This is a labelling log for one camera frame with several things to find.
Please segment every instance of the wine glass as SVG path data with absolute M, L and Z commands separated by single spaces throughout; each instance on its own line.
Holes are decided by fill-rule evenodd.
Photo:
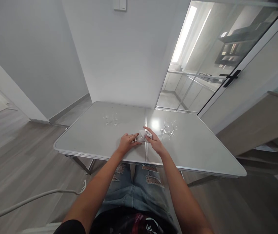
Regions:
M 109 116 L 106 112 L 102 113 L 102 117 L 105 120 L 105 124 L 108 125 L 109 124 Z
M 162 128 L 162 129 L 161 129 L 161 133 L 166 134 L 166 133 L 167 133 L 166 128 L 169 127 L 169 121 L 168 121 L 167 118 L 164 120 L 164 127 L 165 127 L 165 128 Z
M 172 128 L 173 130 L 171 132 L 168 132 L 168 135 L 171 137 L 173 137 L 175 134 L 174 134 L 174 131 L 176 131 L 178 129 L 178 123 L 177 121 L 173 121 L 172 123 Z
M 113 123 L 114 123 L 114 126 L 117 126 L 117 119 L 118 119 L 117 112 L 113 110 Z

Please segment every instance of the folding table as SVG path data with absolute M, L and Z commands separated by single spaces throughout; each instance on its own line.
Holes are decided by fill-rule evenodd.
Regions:
M 117 126 L 112 122 L 113 112 L 118 116 Z M 108 125 L 103 115 L 109 116 Z M 172 137 L 160 132 L 165 119 L 178 124 Z M 108 160 L 117 149 L 122 135 L 138 133 L 143 126 L 150 127 L 158 135 L 179 170 L 209 175 L 189 186 L 216 178 L 246 176 L 242 165 L 203 121 L 189 113 L 95 102 L 56 140 L 54 149 L 91 174 L 94 159 Z M 78 157 L 93 160 L 87 168 Z M 147 143 L 131 149 L 122 161 L 163 166 L 159 155 Z

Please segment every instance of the metal table leg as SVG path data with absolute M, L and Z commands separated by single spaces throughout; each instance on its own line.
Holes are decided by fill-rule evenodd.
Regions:
M 202 179 L 196 180 L 191 182 L 190 184 L 188 184 L 188 187 L 193 187 L 193 186 L 198 186 L 201 184 L 205 184 L 207 182 L 210 181 L 214 181 L 214 180 L 218 180 L 218 179 L 224 179 L 225 177 L 221 177 L 221 176 L 215 176 L 215 175 L 209 175 L 207 177 L 204 177 Z
M 72 161 L 74 161 L 81 169 L 83 169 L 87 175 L 91 175 L 91 169 L 92 169 L 92 166 L 95 162 L 95 159 L 92 159 L 89 167 L 87 168 L 85 166 L 85 164 L 76 156 L 73 156 L 73 155 L 68 155 L 68 154 L 65 154 L 66 157 L 70 158 Z

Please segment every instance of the glass door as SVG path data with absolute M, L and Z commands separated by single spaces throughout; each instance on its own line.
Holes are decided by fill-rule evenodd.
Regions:
M 278 1 L 223 1 L 191 1 L 157 109 L 199 114 L 278 18 Z

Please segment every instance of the black door handle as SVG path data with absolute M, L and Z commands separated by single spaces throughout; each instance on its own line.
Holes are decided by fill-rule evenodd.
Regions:
M 241 70 L 236 70 L 236 72 L 232 76 L 227 76 L 226 78 L 230 78 L 230 79 L 227 81 L 227 83 L 223 87 L 227 88 L 234 79 L 238 79 L 238 75 L 240 72 L 241 72 Z

